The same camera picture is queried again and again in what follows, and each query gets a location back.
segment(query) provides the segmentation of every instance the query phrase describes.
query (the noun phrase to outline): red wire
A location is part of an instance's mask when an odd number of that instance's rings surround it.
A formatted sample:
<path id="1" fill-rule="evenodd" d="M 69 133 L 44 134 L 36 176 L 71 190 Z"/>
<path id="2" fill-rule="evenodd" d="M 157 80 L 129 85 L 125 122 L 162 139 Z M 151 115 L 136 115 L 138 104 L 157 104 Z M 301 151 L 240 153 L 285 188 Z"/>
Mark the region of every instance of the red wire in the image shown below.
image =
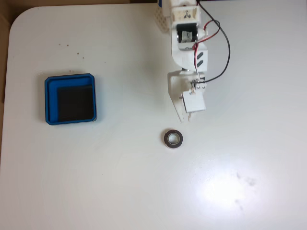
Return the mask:
<path id="1" fill-rule="evenodd" d="M 203 30 L 204 30 L 204 31 L 206 31 L 207 25 L 208 25 L 209 23 L 211 23 L 211 22 L 213 22 L 213 20 L 210 20 L 210 21 L 208 21 L 208 22 L 205 24 L 205 26 L 203 27 Z M 197 55 L 198 44 L 201 43 L 201 42 L 208 41 L 210 38 L 213 38 L 214 36 L 216 36 L 217 33 L 220 31 L 220 29 L 221 29 L 221 25 L 220 25 L 220 23 L 219 23 L 219 29 L 216 31 L 216 33 L 214 33 L 214 34 L 211 35 L 210 37 L 207 37 L 207 38 L 205 38 L 205 39 L 203 39 L 203 40 L 201 40 L 201 41 L 195 42 L 195 44 L 193 45 L 192 48 L 194 49 L 194 67 L 195 67 L 195 70 L 196 70 L 196 71 L 197 71 L 197 66 L 196 66 L 196 55 Z"/>

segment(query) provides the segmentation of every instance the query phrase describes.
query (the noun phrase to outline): blue tray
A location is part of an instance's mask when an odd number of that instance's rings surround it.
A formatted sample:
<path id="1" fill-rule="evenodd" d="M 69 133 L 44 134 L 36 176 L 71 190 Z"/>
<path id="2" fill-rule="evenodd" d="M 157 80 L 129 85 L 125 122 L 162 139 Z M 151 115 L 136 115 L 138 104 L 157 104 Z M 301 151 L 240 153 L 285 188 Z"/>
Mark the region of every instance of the blue tray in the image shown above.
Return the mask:
<path id="1" fill-rule="evenodd" d="M 50 125 L 96 120 L 95 79 L 75 74 L 45 80 L 46 122 Z"/>

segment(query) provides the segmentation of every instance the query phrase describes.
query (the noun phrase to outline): black wire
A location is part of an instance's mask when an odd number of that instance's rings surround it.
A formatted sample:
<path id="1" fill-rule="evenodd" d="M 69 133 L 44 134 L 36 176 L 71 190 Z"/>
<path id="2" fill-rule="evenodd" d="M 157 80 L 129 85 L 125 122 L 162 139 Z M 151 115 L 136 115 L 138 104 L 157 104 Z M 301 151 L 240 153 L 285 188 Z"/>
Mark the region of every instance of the black wire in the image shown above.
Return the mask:
<path id="1" fill-rule="evenodd" d="M 215 22 L 215 24 L 216 24 L 217 26 L 220 26 L 220 25 L 218 24 L 218 22 L 209 14 L 209 12 L 201 5 L 201 3 L 200 3 L 199 0 L 197 0 L 197 3 L 198 3 L 198 5 L 200 6 L 200 8 L 201 8 L 203 11 L 205 11 L 206 14 Z M 205 81 L 203 81 L 203 82 L 201 82 L 201 83 L 207 83 L 207 82 L 210 82 L 210 81 L 212 81 L 212 80 L 215 80 L 215 79 L 221 77 L 221 76 L 225 73 L 225 71 L 226 71 L 226 69 L 227 69 L 227 67 L 228 67 L 229 60 L 230 60 L 230 43 L 229 43 L 229 40 L 228 40 L 227 35 L 225 34 L 225 32 L 224 32 L 224 30 L 223 30 L 222 28 L 221 28 L 221 31 L 222 31 L 222 33 L 224 34 L 224 36 L 225 36 L 225 38 L 226 38 L 226 41 L 227 41 L 227 44 L 228 44 L 228 60 L 227 60 L 226 66 L 225 66 L 224 70 L 222 71 L 222 73 L 220 73 L 219 75 L 217 75 L 216 77 L 214 77 L 214 78 L 212 78 L 212 79 L 205 80 Z"/>

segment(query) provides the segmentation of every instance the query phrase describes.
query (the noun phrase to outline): white table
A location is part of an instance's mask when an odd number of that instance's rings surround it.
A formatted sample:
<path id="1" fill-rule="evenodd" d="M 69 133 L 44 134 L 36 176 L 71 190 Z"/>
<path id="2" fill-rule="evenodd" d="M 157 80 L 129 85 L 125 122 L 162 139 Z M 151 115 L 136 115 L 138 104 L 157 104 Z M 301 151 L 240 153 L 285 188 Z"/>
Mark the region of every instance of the white table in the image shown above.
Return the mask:
<path id="1" fill-rule="evenodd" d="M 156 4 L 33 8 L 10 33 L 1 230 L 305 230 L 305 0 L 203 3 L 232 48 L 207 111 L 180 124 Z M 227 58 L 208 43 L 208 78 Z M 91 73 L 98 119 L 50 126 L 44 80 Z M 167 149 L 164 130 L 183 134 Z"/>

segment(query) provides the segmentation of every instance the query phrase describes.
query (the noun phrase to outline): dark speck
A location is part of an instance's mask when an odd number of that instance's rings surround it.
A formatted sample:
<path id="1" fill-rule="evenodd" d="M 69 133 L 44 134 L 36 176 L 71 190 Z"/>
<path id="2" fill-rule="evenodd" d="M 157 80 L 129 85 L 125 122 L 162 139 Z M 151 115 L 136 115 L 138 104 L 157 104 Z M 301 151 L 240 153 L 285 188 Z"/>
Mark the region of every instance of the dark speck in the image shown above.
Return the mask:
<path id="1" fill-rule="evenodd" d="M 254 178 L 248 177 L 248 178 L 245 179 L 245 182 L 246 182 L 249 186 L 251 186 L 251 187 L 253 187 L 253 186 L 256 185 L 256 179 L 254 179 Z"/>

